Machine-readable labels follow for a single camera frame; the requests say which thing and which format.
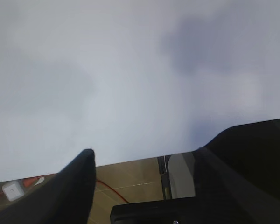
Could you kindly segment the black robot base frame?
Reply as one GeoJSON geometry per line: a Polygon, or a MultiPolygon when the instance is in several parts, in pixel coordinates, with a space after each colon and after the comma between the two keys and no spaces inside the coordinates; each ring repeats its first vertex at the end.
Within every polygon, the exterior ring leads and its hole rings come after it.
{"type": "Polygon", "coordinates": [[[280,224],[280,119],[230,127],[193,152],[194,197],[112,208],[113,224],[280,224]]]}

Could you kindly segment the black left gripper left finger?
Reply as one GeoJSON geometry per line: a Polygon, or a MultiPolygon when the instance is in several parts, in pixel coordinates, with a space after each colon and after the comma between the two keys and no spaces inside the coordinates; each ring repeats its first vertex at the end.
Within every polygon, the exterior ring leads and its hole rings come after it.
{"type": "Polygon", "coordinates": [[[95,154],[85,149],[45,185],[1,210],[0,224],[85,224],[95,185],[95,154]]]}

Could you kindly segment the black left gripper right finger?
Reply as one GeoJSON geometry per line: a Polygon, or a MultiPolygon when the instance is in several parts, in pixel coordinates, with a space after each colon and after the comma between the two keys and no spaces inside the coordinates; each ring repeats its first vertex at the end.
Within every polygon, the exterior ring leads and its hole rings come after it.
{"type": "Polygon", "coordinates": [[[194,151],[194,183],[204,224],[280,224],[280,190],[256,175],[251,181],[206,148],[194,151]]]}

